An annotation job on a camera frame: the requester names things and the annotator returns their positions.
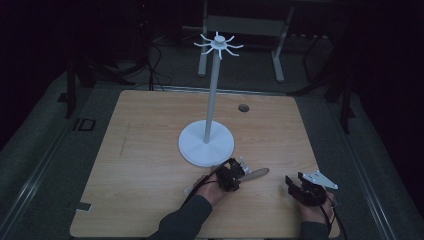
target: wooden table surface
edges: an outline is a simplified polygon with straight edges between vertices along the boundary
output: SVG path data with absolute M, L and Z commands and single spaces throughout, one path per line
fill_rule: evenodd
M 208 168 L 179 152 L 178 138 L 204 120 L 207 93 L 123 91 L 110 120 L 77 211 L 74 237 L 147 237 L 184 202 L 183 190 Z M 247 104 L 250 110 L 240 112 Z M 233 157 L 251 169 L 270 168 L 246 181 L 214 208 L 199 238 L 296 237 L 300 216 L 284 176 L 318 169 L 296 102 L 291 97 L 218 94 L 214 121 L 233 134 Z M 339 228 L 333 226 L 331 236 Z

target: sleeve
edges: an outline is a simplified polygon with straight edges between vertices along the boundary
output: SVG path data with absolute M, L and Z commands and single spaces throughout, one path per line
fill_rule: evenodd
M 300 240 L 328 240 L 327 225 L 317 222 L 300 224 Z
M 194 195 L 181 209 L 164 217 L 159 230 L 147 239 L 194 239 L 211 212 L 212 205 L 204 197 Z

